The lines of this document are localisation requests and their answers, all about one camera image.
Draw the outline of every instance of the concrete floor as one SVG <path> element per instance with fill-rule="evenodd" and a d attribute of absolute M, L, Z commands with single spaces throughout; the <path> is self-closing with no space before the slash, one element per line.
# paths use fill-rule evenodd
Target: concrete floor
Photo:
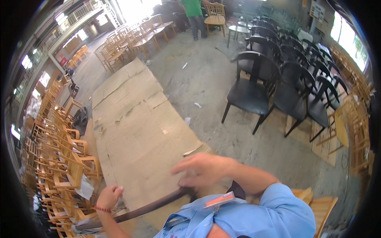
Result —
<path fill-rule="evenodd" d="M 190 128 L 200 140 L 205 141 L 217 154 L 233 157 L 246 165 L 268 171 L 290 188 L 312 187 L 314 197 L 338 196 L 326 225 L 337 225 L 352 216 L 359 190 L 359 179 L 348 173 L 348 150 L 341 149 L 336 156 L 336 166 L 320 159 L 301 142 L 287 137 L 274 126 L 263 123 L 253 136 L 257 123 L 250 113 L 231 107 L 224 124 L 221 124 L 226 103 L 225 97 L 235 80 L 236 64 L 215 49 L 222 32 L 211 32 L 207 39 L 195 42 L 192 33 L 178 33 L 168 30 L 170 42 L 159 39 L 160 51 L 151 45 L 148 48 L 152 64 L 149 68 L 169 95 L 168 100 L 183 117 L 190 117 Z M 106 34 L 88 44 L 94 51 L 104 42 Z M 94 90 L 111 76 L 105 71 L 96 56 L 91 53 L 74 70 L 75 83 L 80 87 L 76 100 L 83 102 L 91 116 Z M 68 97 L 64 89 L 59 97 L 63 103 Z M 152 237 L 156 229 L 137 222 L 134 237 Z"/>

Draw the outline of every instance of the blue shirt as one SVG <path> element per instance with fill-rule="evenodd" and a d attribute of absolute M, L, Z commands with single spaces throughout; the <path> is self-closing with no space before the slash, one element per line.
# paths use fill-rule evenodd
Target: blue shirt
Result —
<path fill-rule="evenodd" d="M 315 234 L 315 217 L 311 208 L 295 197 L 289 187 L 272 184 L 263 193 L 260 205 L 245 200 L 204 209 L 210 195 L 195 200 L 171 214 L 163 229 L 154 238 L 204 238 L 213 223 L 230 237 L 240 235 L 260 238 L 309 238 Z"/>

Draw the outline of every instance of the railing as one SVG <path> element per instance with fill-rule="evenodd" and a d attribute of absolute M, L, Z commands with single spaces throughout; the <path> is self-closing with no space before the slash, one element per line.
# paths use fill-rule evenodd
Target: railing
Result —
<path fill-rule="evenodd" d="M 84 4 L 83 6 L 75 10 L 73 13 L 71 13 L 62 25 L 56 26 L 52 30 L 52 32 L 39 43 L 39 45 L 37 46 L 37 51 L 30 57 L 30 61 L 32 63 L 31 68 L 25 69 L 21 74 L 22 80 L 19 86 L 17 87 L 18 94 L 16 94 L 15 97 L 15 99 L 18 102 L 20 102 L 20 100 L 22 99 L 22 96 L 25 92 L 25 88 L 29 80 L 32 78 L 35 68 L 40 63 L 41 59 L 43 59 L 47 55 L 49 49 L 53 46 L 53 44 L 56 43 L 58 39 L 62 36 L 62 34 L 69 30 L 73 24 L 75 24 L 77 21 L 79 21 L 81 18 L 86 16 L 91 11 L 100 8 L 101 6 L 102 2 L 98 0 L 91 0 L 90 2 Z"/>

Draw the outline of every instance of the man in green shirt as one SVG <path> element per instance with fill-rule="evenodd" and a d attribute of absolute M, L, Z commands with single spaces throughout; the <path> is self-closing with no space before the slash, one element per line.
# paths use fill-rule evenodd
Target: man in green shirt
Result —
<path fill-rule="evenodd" d="M 185 13 L 189 19 L 192 28 L 193 40 L 198 41 L 198 31 L 201 31 L 201 38 L 207 38 L 205 30 L 204 18 L 201 12 L 200 0 L 180 0 L 180 5 L 183 6 Z"/>

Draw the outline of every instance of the bracelet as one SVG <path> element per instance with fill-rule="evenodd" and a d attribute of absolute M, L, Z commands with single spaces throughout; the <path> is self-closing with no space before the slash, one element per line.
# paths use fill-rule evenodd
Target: bracelet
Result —
<path fill-rule="evenodd" d="M 94 209 L 95 209 L 95 210 L 100 210 L 100 211 L 104 211 L 104 212 L 111 213 L 111 210 L 110 210 L 110 209 L 100 208 L 100 207 L 97 207 L 97 206 L 94 206 Z"/>

